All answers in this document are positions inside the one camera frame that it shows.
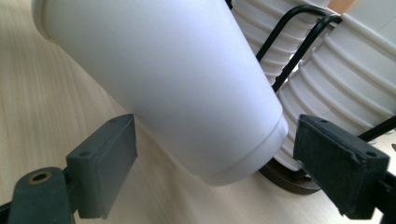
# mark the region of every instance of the white ribbed container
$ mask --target white ribbed container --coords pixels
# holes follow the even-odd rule
[[[275,156],[280,163],[301,168],[292,159],[300,114],[327,119],[355,135],[396,115],[395,16],[392,0],[361,0],[281,88],[278,98],[290,129]]]
[[[35,25],[205,182],[253,174],[282,107],[224,0],[36,0]]]
[[[252,51],[257,54],[276,24],[290,9],[304,4],[326,7],[329,2],[330,0],[233,0],[233,16]],[[317,17],[307,14],[292,19],[264,55],[261,66],[270,84],[281,74],[282,68],[303,42],[316,19]]]

